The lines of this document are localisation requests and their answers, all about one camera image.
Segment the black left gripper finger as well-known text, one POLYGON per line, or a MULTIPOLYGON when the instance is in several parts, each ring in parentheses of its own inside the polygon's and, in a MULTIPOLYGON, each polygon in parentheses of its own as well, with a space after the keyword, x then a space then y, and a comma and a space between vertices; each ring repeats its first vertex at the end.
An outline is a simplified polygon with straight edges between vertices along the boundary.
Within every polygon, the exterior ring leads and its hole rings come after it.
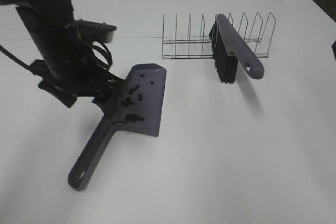
POLYGON ((77 101, 77 98, 72 93, 61 91, 49 82, 40 82, 38 87, 54 96, 68 108, 72 107, 77 101))
POLYGON ((100 108, 104 116, 111 119, 118 108, 118 94, 117 93, 102 93, 96 96, 92 103, 100 108))

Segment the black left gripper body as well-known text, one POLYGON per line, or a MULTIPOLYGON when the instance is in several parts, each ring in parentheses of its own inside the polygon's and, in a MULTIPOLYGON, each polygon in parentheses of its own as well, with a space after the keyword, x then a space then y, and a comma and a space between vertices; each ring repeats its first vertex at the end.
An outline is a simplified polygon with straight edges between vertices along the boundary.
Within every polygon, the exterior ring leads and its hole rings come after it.
POLYGON ((121 96, 123 79, 112 74, 112 53, 107 43, 84 41, 76 20, 56 25, 29 7, 16 7, 25 28, 41 54, 26 69, 57 89, 78 97, 102 93, 121 96))

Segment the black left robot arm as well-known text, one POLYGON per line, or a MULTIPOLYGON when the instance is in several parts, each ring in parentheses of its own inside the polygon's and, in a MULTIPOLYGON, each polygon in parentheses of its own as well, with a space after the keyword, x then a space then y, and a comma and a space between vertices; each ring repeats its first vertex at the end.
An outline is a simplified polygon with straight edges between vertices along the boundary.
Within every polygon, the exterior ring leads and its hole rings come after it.
POLYGON ((27 65, 6 49, 3 54, 42 78, 39 88, 67 107, 91 97, 108 118, 121 97, 123 79, 113 75, 114 25, 75 20, 71 0, 1 0, 14 5, 42 59, 27 65))

